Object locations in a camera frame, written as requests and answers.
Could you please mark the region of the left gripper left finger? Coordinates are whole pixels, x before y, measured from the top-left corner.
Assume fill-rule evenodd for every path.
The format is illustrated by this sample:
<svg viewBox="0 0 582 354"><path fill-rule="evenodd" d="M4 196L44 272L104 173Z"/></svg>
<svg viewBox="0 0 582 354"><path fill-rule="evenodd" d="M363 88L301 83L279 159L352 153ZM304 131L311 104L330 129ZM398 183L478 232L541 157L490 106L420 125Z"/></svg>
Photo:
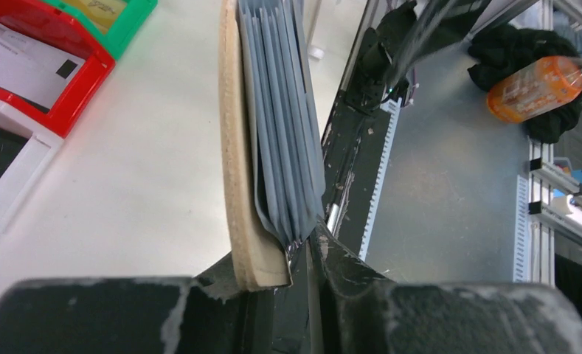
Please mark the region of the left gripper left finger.
<svg viewBox="0 0 582 354"><path fill-rule="evenodd" d="M232 259L195 277L25 280L0 297L0 353L309 353L308 304L238 288Z"/></svg>

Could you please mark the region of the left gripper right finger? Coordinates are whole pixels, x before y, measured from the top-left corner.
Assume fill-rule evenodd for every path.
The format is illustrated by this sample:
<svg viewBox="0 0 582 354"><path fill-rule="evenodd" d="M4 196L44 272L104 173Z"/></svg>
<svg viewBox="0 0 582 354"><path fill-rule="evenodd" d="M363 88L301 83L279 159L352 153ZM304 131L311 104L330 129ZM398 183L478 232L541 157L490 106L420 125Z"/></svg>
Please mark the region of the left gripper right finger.
<svg viewBox="0 0 582 354"><path fill-rule="evenodd" d="M310 236L311 330L324 353L582 353L582 320L532 283L401 284L324 224Z"/></svg>

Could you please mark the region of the beige card holder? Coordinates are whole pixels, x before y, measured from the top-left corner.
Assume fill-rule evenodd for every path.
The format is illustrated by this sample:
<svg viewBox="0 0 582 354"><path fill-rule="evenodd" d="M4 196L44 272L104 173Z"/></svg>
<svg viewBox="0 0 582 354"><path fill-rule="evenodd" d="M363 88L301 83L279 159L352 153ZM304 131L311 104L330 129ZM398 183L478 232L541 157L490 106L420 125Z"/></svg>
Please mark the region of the beige card holder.
<svg viewBox="0 0 582 354"><path fill-rule="evenodd" d="M239 287L292 283L323 219L325 169L301 1L221 5L219 111L226 219Z"/></svg>

